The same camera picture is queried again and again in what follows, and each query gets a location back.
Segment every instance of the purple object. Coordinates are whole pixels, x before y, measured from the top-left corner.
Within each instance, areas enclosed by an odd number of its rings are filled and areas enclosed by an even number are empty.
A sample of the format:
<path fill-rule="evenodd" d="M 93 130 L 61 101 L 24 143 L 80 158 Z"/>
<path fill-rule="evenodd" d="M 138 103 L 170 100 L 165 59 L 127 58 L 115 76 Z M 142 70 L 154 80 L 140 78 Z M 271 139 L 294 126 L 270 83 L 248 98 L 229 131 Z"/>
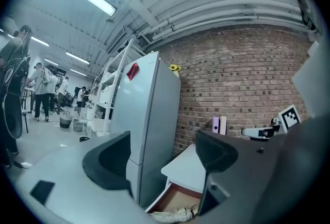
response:
<path fill-rule="evenodd" d="M 213 117 L 212 132 L 219 133 L 219 127 L 220 127 L 219 118 Z"/>

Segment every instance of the ceiling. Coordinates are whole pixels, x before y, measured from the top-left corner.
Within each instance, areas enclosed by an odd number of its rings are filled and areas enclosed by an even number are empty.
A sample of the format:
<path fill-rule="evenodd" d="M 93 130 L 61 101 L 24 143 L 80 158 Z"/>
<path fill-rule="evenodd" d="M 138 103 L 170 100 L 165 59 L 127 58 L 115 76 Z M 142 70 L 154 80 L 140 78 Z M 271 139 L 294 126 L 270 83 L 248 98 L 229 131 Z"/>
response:
<path fill-rule="evenodd" d="M 22 25 L 29 25 L 36 38 L 47 43 L 49 47 L 46 49 L 46 58 L 58 63 L 60 66 L 73 68 L 88 77 L 94 77 L 101 70 L 102 66 L 109 58 L 106 49 L 113 41 L 116 34 L 122 27 L 131 29 L 135 35 L 139 32 L 153 28 L 159 23 L 166 21 L 168 18 L 182 13 L 184 11 L 196 8 L 205 4 L 218 3 L 228 0 L 106 0 L 116 7 L 113 16 L 107 15 L 87 0 L 14 0 L 10 8 L 11 15 L 14 18 L 18 28 Z M 261 15 L 271 18 L 270 22 L 286 23 L 288 26 L 299 27 L 301 25 L 301 15 L 297 0 L 268 0 L 290 4 L 292 8 L 280 7 L 276 3 L 270 5 L 259 4 L 258 0 L 249 2 L 249 4 L 236 4 L 235 1 L 228 2 L 227 5 L 220 5 L 204 11 L 193 12 L 164 28 L 155 30 L 146 34 L 146 37 L 152 41 L 152 37 L 161 34 L 164 30 L 171 29 L 171 26 L 178 25 L 182 22 L 190 21 L 190 27 L 181 30 L 182 33 L 188 34 L 194 31 L 202 30 L 197 22 L 208 24 L 210 14 L 221 12 L 217 18 L 227 18 L 226 12 L 233 8 L 241 10 L 239 16 L 255 16 L 262 9 Z M 256 20 L 239 19 L 232 20 L 231 23 L 239 24 L 242 21 Z M 226 22 L 211 21 L 209 27 L 225 25 Z M 165 43 L 170 38 L 164 36 L 160 38 L 160 43 Z M 86 65 L 76 59 L 65 54 L 70 52 L 80 58 L 90 62 Z"/>

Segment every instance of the white refrigerator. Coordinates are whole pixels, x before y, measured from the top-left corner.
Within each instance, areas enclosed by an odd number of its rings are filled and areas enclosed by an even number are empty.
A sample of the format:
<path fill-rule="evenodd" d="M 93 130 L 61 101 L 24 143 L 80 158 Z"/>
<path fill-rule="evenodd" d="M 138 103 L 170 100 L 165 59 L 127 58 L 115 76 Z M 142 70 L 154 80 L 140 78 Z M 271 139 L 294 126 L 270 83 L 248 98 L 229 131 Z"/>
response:
<path fill-rule="evenodd" d="M 135 62 L 139 70 L 130 81 L 126 73 Z M 119 84 L 110 132 L 130 131 L 126 178 L 142 207 L 150 205 L 166 184 L 160 170 L 170 161 L 173 151 L 180 87 L 180 79 L 158 52 L 127 65 Z"/>

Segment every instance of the brick wall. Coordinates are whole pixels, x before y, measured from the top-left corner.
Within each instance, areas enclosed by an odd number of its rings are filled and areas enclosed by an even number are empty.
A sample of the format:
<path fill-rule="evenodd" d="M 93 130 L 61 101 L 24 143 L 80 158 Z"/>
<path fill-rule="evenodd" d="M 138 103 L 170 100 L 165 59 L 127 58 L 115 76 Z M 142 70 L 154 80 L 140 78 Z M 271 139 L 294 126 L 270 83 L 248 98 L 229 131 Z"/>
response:
<path fill-rule="evenodd" d="M 166 63 L 182 66 L 174 155 L 194 142 L 194 131 L 210 129 L 213 116 L 227 117 L 232 136 L 241 136 L 242 128 L 269 126 L 291 104 L 306 119 L 292 77 L 310 45 L 304 34 L 287 28 L 244 25 L 204 31 L 161 47 Z"/>

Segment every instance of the open drawer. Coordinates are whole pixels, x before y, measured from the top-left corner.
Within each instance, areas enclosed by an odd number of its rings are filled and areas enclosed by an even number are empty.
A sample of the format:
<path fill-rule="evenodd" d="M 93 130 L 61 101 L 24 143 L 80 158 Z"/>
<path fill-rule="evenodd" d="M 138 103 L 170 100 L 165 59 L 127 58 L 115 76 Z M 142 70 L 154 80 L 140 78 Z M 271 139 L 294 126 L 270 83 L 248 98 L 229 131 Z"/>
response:
<path fill-rule="evenodd" d="M 182 209 L 183 207 L 197 209 L 202 198 L 202 194 L 188 190 L 182 186 L 169 183 L 159 197 L 145 210 L 152 212 L 170 212 Z"/>

